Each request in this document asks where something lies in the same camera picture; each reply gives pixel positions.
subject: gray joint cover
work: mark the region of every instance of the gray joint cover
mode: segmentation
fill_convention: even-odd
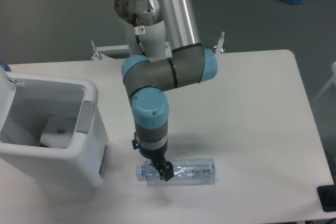
[[[176,72],[177,87],[199,83],[205,64],[202,46],[186,48],[173,53],[172,62]],[[142,87],[153,86],[161,91],[174,89],[172,67],[167,59],[154,62],[141,61],[125,75],[124,84],[132,101],[134,92]]]

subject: bin lid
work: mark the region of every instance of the bin lid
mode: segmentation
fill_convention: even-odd
[[[5,124],[16,91],[15,84],[10,80],[5,70],[0,67],[0,131]]]

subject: white table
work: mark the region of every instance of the white table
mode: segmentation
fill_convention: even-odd
[[[271,223],[336,217],[316,188],[332,184],[293,54],[223,54],[214,80],[166,92],[167,159],[214,158],[213,185],[149,187],[135,176],[134,123],[122,60],[39,63],[13,71],[84,78],[99,90],[111,141],[96,192],[38,185],[0,160],[1,223]]]

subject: white plastic bin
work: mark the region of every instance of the white plastic bin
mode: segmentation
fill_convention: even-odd
[[[108,137],[97,101],[98,90],[90,81],[0,68],[0,158],[39,182],[98,187]],[[53,116],[76,122],[67,132],[72,134],[68,147],[41,147]],[[56,138],[66,132],[52,126]]]

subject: silver metal arm tube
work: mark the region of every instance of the silver metal arm tube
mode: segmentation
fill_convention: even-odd
[[[191,1],[159,1],[172,51],[200,43]]]

